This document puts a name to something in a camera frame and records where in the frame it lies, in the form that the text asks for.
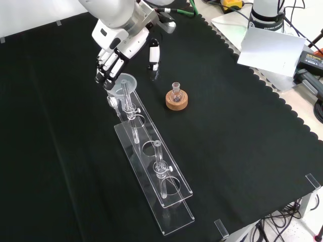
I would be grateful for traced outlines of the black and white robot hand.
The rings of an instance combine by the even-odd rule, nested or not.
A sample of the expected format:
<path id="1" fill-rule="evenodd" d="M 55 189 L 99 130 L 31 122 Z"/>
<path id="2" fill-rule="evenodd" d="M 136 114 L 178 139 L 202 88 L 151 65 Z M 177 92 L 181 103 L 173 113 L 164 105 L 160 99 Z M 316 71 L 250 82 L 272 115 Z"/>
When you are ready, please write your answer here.
<path id="1" fill-rule="evenodd" d="M 149 43 L 149 68 L 157 71 L 159 68 L 160 48 L 155 38 L 148 38 L 153 23 L 149 22 L 139 33 L 130 35 L 124 29 L 111 29 L 98 20 L 92 37 L 101 47 L 96 58 L 97 74 L 96 83 L 106 91 L 114 88 L 116 80 L 133 58 L 148 42 Z"/>

